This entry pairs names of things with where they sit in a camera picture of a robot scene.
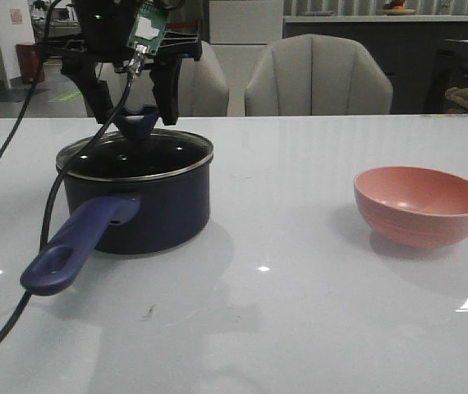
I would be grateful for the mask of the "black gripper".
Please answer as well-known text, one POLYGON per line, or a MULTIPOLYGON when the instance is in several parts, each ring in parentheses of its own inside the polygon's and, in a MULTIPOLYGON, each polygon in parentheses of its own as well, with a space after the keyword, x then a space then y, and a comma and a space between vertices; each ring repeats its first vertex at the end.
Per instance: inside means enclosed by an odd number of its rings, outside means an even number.
MULTIPOLYGON (((96 62, 125 62, 135 55, 154 61, 149 77, 160 117, 165 126, 174 126, 179 117, 179 58, 200 60, 202 46, 197 34, 170 31, 166 25, 156 56, 127 47, 136 13, 143 1, 74 1, 72 3, 80 33, 46 38, 40 41, 42 57, 62 58, 62 74, 79 89, 88 112, 98 124, 104 124, 112 110, 112 100, 105 80, 95 71, 96 62)), ((169 14, 185 3, 160 1, 169 14)))

